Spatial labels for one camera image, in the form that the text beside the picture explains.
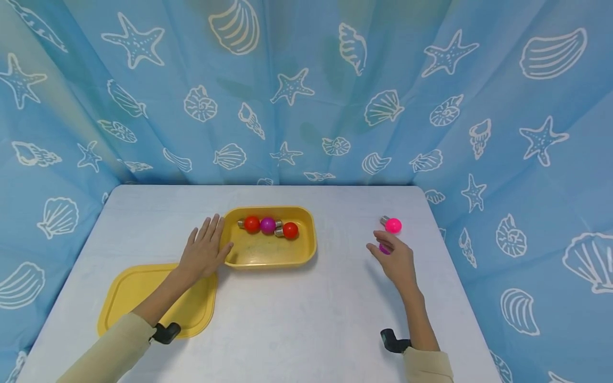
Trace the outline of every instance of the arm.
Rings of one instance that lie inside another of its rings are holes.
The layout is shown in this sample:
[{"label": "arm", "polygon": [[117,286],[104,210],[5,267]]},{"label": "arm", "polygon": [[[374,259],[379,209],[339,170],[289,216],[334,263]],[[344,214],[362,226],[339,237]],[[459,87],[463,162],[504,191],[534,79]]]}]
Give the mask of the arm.
[{"label": "arm", "polygon": [[366,247],[396,286],[405,305],[412,344],[405,351],[407,380],[411,383],[453,383],[449,358],[441,352],[428,319],[424,295],[417,286],[413,250],[390,233],[375,231],[375,237],[389,250],[390,255],[383,254],[371,243]]},{"label": "arm", "polygon": [[179,266],[131,313],[113,325],[58,380],[59,383],[108,383],[118,381],[149,348],[153,328],[170,307],[200,278],[211,276],[230,253],[232,243],[219,249],[224,219],[216,214],[212,221],[194,229]]}]

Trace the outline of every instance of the pink ball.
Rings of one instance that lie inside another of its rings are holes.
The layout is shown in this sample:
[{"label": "pink ball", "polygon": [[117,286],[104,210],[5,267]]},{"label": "pink ball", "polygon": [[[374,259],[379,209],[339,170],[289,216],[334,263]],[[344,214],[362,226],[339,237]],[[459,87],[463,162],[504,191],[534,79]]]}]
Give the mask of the pink ball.
[{"label": "pink ball", "polygon": [[266,217],[262,221],[260,221],[260,230],[262,231],[262,233],[272,234],[275,232],[275,229],[276,224],[274,219]]},{"label": "pink ball", "polygon": [[397,218],[390,218],[385,223],[385,229],[392,234],[400,233],[402,230],[402,222]]},{"label": "pink ball", "polygon": [[385,246],[383,246],[382,243],[379,244],[379,250],[381,250],[383,254],[387,254],[387,255],[391,254],[389,251],[387,251],[387,249],[385,248]]}]

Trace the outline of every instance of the wrist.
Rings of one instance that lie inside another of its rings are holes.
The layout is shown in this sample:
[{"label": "wrist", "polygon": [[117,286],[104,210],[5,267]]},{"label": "wrist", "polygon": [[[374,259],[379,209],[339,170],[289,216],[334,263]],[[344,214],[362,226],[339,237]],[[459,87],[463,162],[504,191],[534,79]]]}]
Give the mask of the wrist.
[{"label": "wrist", "polygon": [[180,267],[172,270],[164,280],[164,284],[181,294],[189,290],[196,282],[198,278]]},{"label": "wrist", "polygon": [[400,297],[402,300],[411,300],[415,301],[415,299],[423,299],[423,295],[421,290],[419,290],[419,286],[417,286],[417,282],[402,282],[396,285],[398,292],[400,293]]}]

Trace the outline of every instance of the purple ball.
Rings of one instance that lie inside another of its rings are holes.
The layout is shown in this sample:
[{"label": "purple ball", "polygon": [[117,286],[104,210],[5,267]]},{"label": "purple ball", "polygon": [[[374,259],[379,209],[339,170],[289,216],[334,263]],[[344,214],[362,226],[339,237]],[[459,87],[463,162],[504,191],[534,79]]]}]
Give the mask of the purple ball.
[{"label": "purple ball", "polygon": [[262,233],[272,234],[275,232],[275,229],[276,224],[274,219],[266,217],[262,221],[260,221],[260,230],[262,231]]},{"label": "purple ball", "polygon": [[389,251],[387,251],[387,249],[385,248],[385,246],[383,246],[383,244],[382,244],[382,243],[380,243],[380,244],[379,244],[379,250],[381,250],[381,252],[382,252],[383,254],[387,254],[387,255],[389,255],[389,254],[390,254],[390,252],[389,252]]}]

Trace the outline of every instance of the yellow plastic container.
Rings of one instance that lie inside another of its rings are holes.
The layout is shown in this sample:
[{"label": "yellow plastic container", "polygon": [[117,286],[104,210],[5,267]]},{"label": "yellow plastic container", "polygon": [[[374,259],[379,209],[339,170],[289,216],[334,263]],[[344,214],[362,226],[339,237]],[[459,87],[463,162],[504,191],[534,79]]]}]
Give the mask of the yellow plastic container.
[{"label": "yellow plastic container", "polygon": [[[249,234],[238,227],[238,220],[248,216],[258,219],[271,217],[283,223],[298,225],[298,237],[293,240],[264,235],[262,232]],[[226,265],[233,268],[282,268],[298,267],[307,263],[317,251],[315,222],[311,213],[298,206],[242,207],[227,212],[220,248],[234,242]]]},{"label": "yellow plastic container", "polygon": [[[98,319],[98,335],[102,336],[124,314],[132,311],[147,298],[177,267],[177,264],[141,265],[126,269],[111,284],[109,294]],[[190,338],[202,332],[213,317],[217,275],[201,279],[189,289],[160,323],[167,327],[176,322],[181,326],[177,338]]]}]

